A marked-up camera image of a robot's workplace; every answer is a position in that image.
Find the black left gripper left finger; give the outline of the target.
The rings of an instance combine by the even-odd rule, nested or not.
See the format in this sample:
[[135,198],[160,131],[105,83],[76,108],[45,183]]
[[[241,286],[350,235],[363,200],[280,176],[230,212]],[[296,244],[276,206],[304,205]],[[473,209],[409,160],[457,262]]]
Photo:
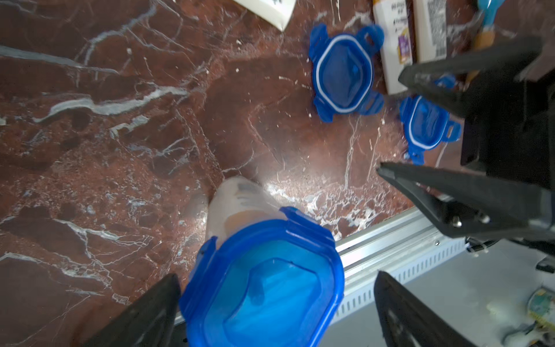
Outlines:
[[178,276],[168,274],[83,345],[168,346],[180,296]]

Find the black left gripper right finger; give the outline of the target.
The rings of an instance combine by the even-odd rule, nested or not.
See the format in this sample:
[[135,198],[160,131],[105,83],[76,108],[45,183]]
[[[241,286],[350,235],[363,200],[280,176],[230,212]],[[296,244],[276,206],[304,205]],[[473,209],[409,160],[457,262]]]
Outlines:
[[472,346],[384,271],[378,272],[374,297],[387,346]]

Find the clear container blue lid front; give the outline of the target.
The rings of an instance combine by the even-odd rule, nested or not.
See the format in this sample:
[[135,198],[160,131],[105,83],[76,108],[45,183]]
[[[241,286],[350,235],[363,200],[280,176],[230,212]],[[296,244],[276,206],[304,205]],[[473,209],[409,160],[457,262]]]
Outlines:
[[344,289],[331,231],[235,176],[209,204],[179,306],[191,346],[317,346]]

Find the white shampoo bottle yellow cap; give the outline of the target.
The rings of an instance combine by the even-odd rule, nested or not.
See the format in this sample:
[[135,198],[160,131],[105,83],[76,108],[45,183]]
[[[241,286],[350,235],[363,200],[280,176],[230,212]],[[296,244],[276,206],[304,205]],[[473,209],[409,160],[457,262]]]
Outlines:
[[380,53],[387,94],[402,93],[407,88],[399,82],[399,76],[413,63],[406,1],[373,1],[373,13],[375,23],[384,32]]

